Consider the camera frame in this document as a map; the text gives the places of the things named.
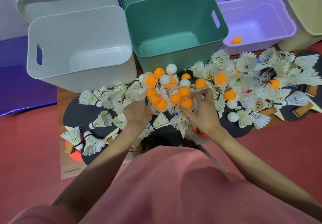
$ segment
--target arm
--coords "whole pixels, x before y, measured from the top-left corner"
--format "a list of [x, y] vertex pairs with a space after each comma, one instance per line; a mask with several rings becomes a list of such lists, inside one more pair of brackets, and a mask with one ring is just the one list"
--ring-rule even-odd
[[151, 120], [143, 101], [132, 102], [123, 110], [127, 126], [78, 177], [60, 194], [53, 205], [64, 205], [80, 221], [109, 188], [131, 145]]
[[198, 110], [191, 113], [182, 108], [183, 112], [227, 154], [249, 182], [322, 221], [322, 206], [318, 201], [240, 145], [220, 125], [211, 90], [205, 89], [199, 93], [193, 93], [191, 96], [196, 99]]

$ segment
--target forearm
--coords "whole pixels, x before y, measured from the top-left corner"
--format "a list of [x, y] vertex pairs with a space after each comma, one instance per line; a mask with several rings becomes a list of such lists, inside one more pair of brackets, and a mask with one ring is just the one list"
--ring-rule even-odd
[[210, 138], [227, 154], [248, 181], [306, 214], [322, 220], [321, 205], [313, 197], [239, 144], [225, 129], [214, 131]]
[[140, 130], [136, 125], [127, 125], [115, 141], [61, 193], [53, 205], [65, 205], [81, 220], [111, 185]]

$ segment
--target left hand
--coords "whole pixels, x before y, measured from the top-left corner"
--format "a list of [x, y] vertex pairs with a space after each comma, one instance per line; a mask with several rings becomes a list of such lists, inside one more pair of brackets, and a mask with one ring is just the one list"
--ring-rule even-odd
[[123, 109], [123, 114], [126, 117], [128, 125], [135, 125], [142, 128], [142, 131], [150, 120], [152, 120], [152, 116], [147, 112], [147, 106], [144, 101], [133, 101]]

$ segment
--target green storage bin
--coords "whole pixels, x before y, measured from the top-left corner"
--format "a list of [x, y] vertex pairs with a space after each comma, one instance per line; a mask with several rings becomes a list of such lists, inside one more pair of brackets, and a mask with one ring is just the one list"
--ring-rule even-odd
[[178, 71], [205, 63], [228, 35], [215, 0], [121, 1], [143, 72], [170, 63]]

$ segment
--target lavender storage bin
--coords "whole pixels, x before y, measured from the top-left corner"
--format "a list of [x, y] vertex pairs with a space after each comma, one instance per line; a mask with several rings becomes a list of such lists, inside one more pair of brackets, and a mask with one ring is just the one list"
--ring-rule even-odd
[[[218, 49], [229, 55], [267, 49], [295, 34], [282, 0], [216, 0], [229, 28]], [[235, 37], [243, 40], [232, 44]]]

